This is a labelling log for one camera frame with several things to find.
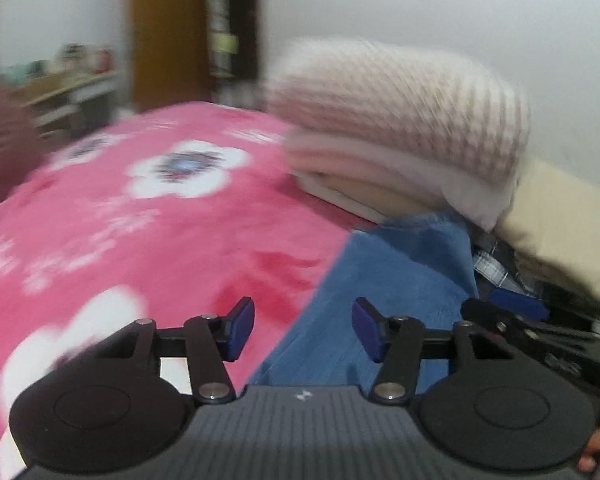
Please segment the clothing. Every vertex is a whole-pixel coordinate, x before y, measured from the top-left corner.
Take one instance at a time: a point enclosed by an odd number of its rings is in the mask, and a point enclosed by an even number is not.
[[[351,305],[366,297],[384,316],[417,317],[450,329],[461,303],[477,295],[469,237],[453,213],[396,220],[354,232],[298,321],[264,360],[251,384],[360,384],[379,365],[351,325]],[[446,376],[446,361],[423,361],[418,389]]]
[[[478,293],[486,298],[495,288],[541,298],[543,282],[524,272],[516,265],[515,250],[494,233],[471,232],[474,244],[474,270]]]
[[[432,212],[431,208],[414,198],[359,180],[304,172],[294,172],[294,176],[305,192],[376,224],[387,218]]]
[[[509,206],[516,179],[492,186],[464,171],[433,160],[359,139],[293,130],[284,140],[292,170],[353,178],[415,198],[448,203],[485,231]]]
[[[28,112],[0,84],[0,202],[44,159]]]
[[[494,184],[525,149],[526,98],[458,54],[341,38],[298,41],[272,70],[268,111],[292,124],[437,160]]]
[[[531,160],[496,232],[521,269],[600,302],[600,189]]]

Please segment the doorway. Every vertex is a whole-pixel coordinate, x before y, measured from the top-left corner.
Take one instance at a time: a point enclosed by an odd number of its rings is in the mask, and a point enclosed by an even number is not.
[[[210,100],[207,0],[131,0],[131,23],[138,111]]]
[[[214,102],[261,108],[258,0],[208,0]]]

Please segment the blue towel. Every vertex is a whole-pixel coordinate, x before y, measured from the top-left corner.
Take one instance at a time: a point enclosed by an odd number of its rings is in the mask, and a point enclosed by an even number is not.
[[[477,296],[471,244],[453,213],[395,220],[354,232],[311,303],[250,384],[359,384],[368,391],[380,365],[351,327],[351,305],[366,297],[383,315],[407,315],[449,329]],[[418,391],[447,374],[446,361],[423,361]]]

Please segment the round black disc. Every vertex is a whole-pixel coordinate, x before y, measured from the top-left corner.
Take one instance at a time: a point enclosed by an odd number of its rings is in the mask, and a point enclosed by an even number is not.
[[[422,397],[420,420],[440,447],[509,472],[551,468],[581,453],[596,423],[581,391],[533,362],[479,363]]]
[[[27,464],[90,474],[151,458],[176,439],[186,417],[182,396],[158,376],[80,368],[25,391],[10,427]]]

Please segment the gray ribbed surface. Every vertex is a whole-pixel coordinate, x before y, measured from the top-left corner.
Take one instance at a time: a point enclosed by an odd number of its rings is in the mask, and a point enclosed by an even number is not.
[[[250,386],[236,402],[200,409],[174,446],[142,466],[88,477],[33,468],[20,479],[78,478],[575,480],[583,476],[568,469],[519,477],[472,469],[424,440],[405,410],[366,402],[355,386]]]

